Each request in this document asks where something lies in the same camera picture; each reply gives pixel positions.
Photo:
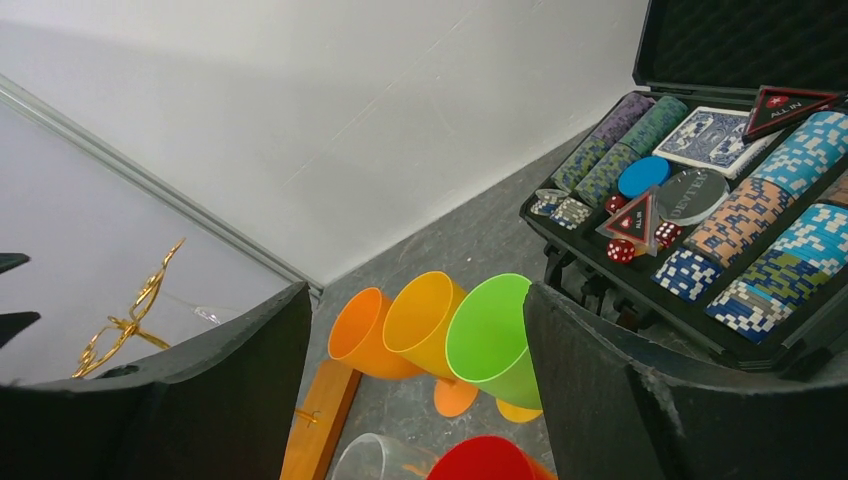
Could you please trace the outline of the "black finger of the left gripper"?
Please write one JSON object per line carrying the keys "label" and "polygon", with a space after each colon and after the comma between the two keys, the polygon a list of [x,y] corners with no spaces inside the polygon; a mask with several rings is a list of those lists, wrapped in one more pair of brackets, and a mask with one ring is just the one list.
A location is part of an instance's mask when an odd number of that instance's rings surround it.
{"label": "black finger of the left gripper", "polygon": [[12,272],[27,264],[31,258],[20,252],[1,253],[1,347],[41,318],[38,311],[25,305],[30,294]]}

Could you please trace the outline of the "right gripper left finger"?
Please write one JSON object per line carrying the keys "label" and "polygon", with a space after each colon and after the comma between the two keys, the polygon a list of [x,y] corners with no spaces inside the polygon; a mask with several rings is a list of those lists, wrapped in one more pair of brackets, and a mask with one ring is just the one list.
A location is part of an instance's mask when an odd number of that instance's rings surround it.
{"label": "right gripper left finger", "polygon": [[311,331],[308,287],[93,379],[3,386],[5,479],[276,479]]}

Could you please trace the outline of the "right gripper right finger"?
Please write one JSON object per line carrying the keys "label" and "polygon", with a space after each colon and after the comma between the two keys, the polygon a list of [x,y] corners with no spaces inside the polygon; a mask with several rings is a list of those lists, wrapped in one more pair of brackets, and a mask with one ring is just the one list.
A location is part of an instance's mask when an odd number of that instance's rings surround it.
{"label": "right gripper right finger", "polygon": [[843,479],[847,381],[705,363],[551,287],[524,302],[554,463],[565,479]]}

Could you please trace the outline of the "red plastic wine glass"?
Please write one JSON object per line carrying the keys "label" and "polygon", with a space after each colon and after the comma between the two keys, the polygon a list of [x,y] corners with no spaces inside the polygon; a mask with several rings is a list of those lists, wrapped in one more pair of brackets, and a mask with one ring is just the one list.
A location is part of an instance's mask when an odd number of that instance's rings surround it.
{"label": "red plastic wine glass", "polygon": [[555,480],[557,476],[503,437],[464,440],[433,466],[427,480]]}

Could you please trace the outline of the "green plastic wine glass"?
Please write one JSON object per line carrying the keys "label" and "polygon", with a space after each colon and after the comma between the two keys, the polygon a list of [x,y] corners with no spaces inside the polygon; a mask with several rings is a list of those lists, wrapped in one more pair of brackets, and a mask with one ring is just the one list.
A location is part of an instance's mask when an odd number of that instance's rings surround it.
{"label": "green plastic wine glass", "polygon": [[502,415],[517,423],[542,412],[525,331],[530,286],[518,273],[502,273],[477,285],[456,310],[445,345],[452,373],[494,397]]}

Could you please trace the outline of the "orange plastic wine glass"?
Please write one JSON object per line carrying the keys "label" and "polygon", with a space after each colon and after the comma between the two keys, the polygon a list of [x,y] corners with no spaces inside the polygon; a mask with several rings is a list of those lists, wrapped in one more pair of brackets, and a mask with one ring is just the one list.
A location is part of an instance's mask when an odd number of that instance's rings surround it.
{"label": "orange plastic wine glass", "polygon": [[[354,295],[332,326],[327,350],[329,357],[371,377],[404,380],[427,372],[385,347],[383,325],[392,300],[377,287]],[[457,417],[469,410],[479,390],[438,377],[433,393],[437,412]]]}

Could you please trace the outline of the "clear wine glass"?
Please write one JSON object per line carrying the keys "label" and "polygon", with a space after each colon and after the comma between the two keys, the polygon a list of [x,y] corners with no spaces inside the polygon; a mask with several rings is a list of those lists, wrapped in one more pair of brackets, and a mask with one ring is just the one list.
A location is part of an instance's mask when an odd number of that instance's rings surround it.
{"label": "clear wine glass", "polygon": [[241,312],[231,308],[191,303],[167,291],[163,291],[161,296],[180,304],[182,307],[187,308],[194,316],[214,325],[222,325],[241,315]]}
{"label": "clear wine glass", "polygon": [[342,452],[332,480],[426,479],[439,457],[400,440],[365,433]]}

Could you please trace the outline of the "yellow plastic wine glass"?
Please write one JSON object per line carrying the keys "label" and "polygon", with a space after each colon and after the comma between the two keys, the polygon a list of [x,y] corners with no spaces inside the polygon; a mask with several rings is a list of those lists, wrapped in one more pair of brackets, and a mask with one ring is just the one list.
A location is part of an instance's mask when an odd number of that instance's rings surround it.
{"label": "yellow plastic wine glass", "polygon": [[385,346],[435,379],[440,377],[462,386],[472,386],[452,373],[445,353],[451,320],[471,291],[465,291],[442,271],[416,277],[403,288],[389,309],[382,333]]}

